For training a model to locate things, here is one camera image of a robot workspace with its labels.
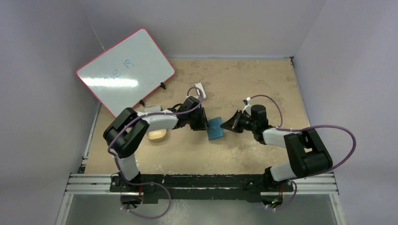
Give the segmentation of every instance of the blue object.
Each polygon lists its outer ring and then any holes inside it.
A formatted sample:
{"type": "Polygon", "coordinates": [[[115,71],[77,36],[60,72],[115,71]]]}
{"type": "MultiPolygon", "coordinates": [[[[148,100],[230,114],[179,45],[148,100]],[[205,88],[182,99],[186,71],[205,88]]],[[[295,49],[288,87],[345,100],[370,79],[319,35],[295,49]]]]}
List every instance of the blue object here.
{"type": "Polygon", "coordinates": [[[209,141],[224,137],[224,129],[221,128],[221,117],[211,119],[209,122],[209,128],[207,129],[207,136],[209,141]]]}

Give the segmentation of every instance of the tabletop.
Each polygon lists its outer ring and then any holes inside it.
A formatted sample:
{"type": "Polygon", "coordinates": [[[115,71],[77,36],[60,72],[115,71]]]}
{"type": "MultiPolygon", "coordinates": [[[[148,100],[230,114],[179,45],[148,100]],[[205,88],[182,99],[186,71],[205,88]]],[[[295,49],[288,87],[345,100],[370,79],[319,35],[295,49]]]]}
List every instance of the tabletop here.
{"type": "MultiPolygon", "coordinates": [[[[171,60],[176,74],[147,96],[145,105],[161,105],[163,109],[184,102],[187,90],[201,82],[207,98],[202,106],[207,119],[221,117],[225,122],[236,110],[243,109],[242,100],[265,94],[272,97],[283,113],[283,127],[304,128],[308,120],[289,60],[171,60]]],[[[252,105],[264,105],[270,125],[277,126],[280,117],[273,103],[262,97],[252,100],[252,105]]],[[[143,112],[137,105],[134,110],[143,112]]],[[[103,132],[114,116],[101,106],[85,173],[111,174],[117,172],[103,132]]],[[[146,137],[136,151],[141,173],[193,173],[193,174],[244,174],[264,173],[264,169],[288,160],[286,149],[262,145],[253,134],[224,130],[224,137],[209,141],[206,131],[192,131],[188,126],[168,130],[161,142],[151,142],[146,137]]]]}

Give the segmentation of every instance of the table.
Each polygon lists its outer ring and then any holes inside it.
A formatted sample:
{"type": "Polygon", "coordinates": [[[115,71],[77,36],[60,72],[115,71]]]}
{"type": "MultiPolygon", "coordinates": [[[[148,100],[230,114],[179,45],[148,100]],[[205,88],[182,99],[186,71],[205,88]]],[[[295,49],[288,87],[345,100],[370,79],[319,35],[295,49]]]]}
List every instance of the table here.
{"type": "MultiPolygon", "coordinates": [[[[221,116],[225,122],[236,110],[242,110],[242,100],[256,94],[271,96],[283,113],[284,127],[308,126],[297,81],[290,60],[171,60],[176,74],[144,99],[146,105],[161,105],[163,109],[182,103],[187,90],[201,82],[207,99],[203,102],[207,118],[221,116]]],[[[266,98],[255,98],[252,104],[265,105],[271,125],[280,123],[276,107],[266,98]]],[[[138,105],[136,111],[144,111],[138,105]]],[[[85,173],[117,172],[115,162],[107,153],[102,138],[114,117],[101,106],[85,173]]],[[[287,161],[286,150],[256,142],[249,131],[236,134],[224,130],[224,137],[209,141],[206,131],[192,131],[189,126],[169,130],[162,142],[144,138],[136,151],[141,173],[244,174],[264,173],[264,169],[287,161]]]]}

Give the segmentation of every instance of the gray wall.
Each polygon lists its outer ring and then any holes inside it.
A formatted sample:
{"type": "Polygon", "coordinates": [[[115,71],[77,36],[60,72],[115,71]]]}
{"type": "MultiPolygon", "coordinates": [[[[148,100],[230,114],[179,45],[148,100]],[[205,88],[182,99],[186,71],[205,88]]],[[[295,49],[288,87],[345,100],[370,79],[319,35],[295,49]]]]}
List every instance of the gray wall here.
{"type": "Polygon", "coordinates": [[[146,27],[170,57],[286,57],[326,0],[82,0],[107,49],[146,27]]]}
{"type": "MultiPolygon", "coordinates": [[[[296,54],[311,123],[357,136],[355,154],[336,170],[350,224],[398,224],[397,21],[396,0],[328,0],[296,54]]],[[[334,158],[345,156],[349,140],[322,134],[334,158]]]]}
{"type": "Polygon", "coordinates": [[[102,52],[77,0],[0,2],[0,224],[54,224],[97,100],[75,70],[102,52]]]}

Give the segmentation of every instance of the white eraser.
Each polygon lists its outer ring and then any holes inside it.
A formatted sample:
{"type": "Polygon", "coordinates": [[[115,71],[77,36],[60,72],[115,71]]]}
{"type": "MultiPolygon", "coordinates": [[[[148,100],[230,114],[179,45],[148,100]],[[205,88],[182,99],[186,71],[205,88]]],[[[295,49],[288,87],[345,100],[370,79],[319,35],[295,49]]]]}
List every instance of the white eraser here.
{"type": "Polygon", "coordinates": [[[199,89],[202,91],[202,93],[203,93],[203,99],[206,99],[206,93],[205,93],[205,89],[203,88],[202,83],[196,83],[196,84],[195,84],[195,87],[199,88],[199,89]]]}

